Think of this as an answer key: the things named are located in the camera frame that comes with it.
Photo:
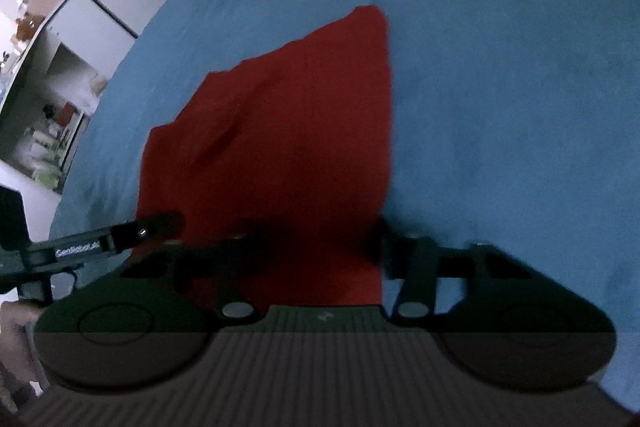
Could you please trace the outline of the person's left hand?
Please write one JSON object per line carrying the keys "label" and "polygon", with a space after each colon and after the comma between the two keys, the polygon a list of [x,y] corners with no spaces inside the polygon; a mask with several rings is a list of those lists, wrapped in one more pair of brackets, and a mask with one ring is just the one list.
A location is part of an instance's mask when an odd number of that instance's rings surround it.
{"label": "person's left hand", "polygon": [[15,415],[49,387],[34,347],[43,307],[31,301],[1,303],[1,410]]}

